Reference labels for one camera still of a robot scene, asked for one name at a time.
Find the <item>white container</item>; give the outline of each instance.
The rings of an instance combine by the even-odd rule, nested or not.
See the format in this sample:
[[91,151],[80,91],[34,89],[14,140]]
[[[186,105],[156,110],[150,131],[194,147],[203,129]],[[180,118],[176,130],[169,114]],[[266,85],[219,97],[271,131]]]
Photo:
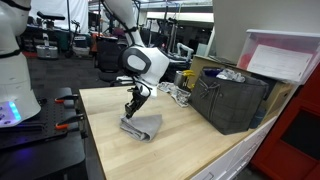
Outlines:
[[237,67],[304,84],[320,60],[320,34],[247,30]]

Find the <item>floor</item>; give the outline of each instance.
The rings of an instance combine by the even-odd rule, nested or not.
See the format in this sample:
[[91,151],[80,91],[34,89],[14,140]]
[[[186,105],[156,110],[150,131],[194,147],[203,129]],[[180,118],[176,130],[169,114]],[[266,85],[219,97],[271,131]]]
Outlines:
[[[57,61],[28,58],[28,67],[33,89],[70,87],[73,93],[79,89],[109,87],[110,84],[98,80],[99,69],[95,69],[91,58],[60,58]],[[265,180],[262,174],[245,168],[236,180]]]

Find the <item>folded towel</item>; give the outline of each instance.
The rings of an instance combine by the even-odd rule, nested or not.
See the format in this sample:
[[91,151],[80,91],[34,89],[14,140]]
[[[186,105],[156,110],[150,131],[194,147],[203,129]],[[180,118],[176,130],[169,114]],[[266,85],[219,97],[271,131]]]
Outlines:
[[121,117],[120,128],[138,141],[150,142],[158,132],[161,123],[162,115],[132,117],[130,119]]

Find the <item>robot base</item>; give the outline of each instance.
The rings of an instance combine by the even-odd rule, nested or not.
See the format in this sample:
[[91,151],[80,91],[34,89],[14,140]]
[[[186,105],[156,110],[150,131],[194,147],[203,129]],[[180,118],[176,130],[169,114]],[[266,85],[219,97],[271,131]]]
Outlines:
[[41,60],[58,60],[58,48],[55,46],[46,47],[44,45],[37,46],[38,58]]

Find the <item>humanoid robot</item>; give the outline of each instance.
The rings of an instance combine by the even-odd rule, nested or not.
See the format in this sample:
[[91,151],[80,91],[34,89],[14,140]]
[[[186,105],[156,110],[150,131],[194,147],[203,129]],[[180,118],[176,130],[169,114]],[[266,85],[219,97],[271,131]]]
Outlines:
[[[31,89],[26,58],[15,37],[26,28],[31,0],[0,0],[0,128],[11,127],[36,115],[40,106]],[[169,59],[157,48],[146,48],[135,27],[131,0],[104,0],[105,8],[126,30],[129,47],[119,56],[119,67],[133,82],[133,99],[125,105],[130,119],[149,97],[157,96],[157,84]]]

